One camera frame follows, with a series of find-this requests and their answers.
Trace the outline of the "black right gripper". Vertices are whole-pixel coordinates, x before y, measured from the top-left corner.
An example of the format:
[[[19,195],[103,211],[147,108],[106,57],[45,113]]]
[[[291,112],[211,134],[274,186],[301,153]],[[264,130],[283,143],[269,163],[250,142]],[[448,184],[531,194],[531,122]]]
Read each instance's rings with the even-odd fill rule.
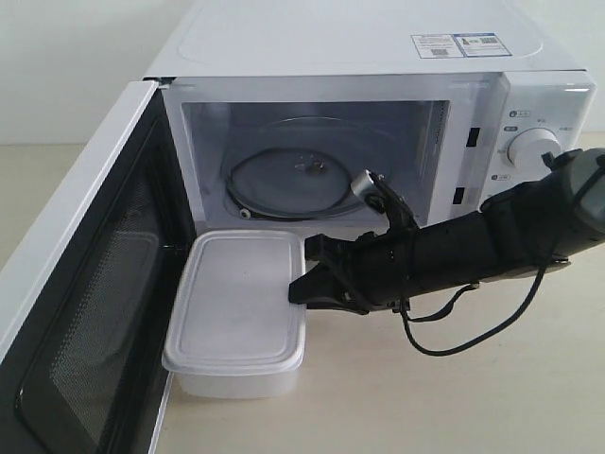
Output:
[[[288,301],[308,310],[368,313],[369,307],[395,307],[400,299],[425,293],[414,271],[412,238],[367,232],[355,240],[325,234],[304,240],[307,261],[336,262],[343,270],[318,264],[288,286]]]

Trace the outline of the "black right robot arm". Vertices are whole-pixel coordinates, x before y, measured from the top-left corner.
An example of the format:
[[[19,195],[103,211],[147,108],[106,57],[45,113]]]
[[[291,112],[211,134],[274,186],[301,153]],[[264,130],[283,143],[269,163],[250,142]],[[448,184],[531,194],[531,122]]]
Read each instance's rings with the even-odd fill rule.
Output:
[[[362,172],[354,194],[388,218],[387,231],[307,238],[304,256],[316,265],[289,285],[289,302],[366,315],[426,293],[554,269],[603,243],[603,149],[547,153],[543,162],[549,171],[541,180],[425,227],[384,178]]]

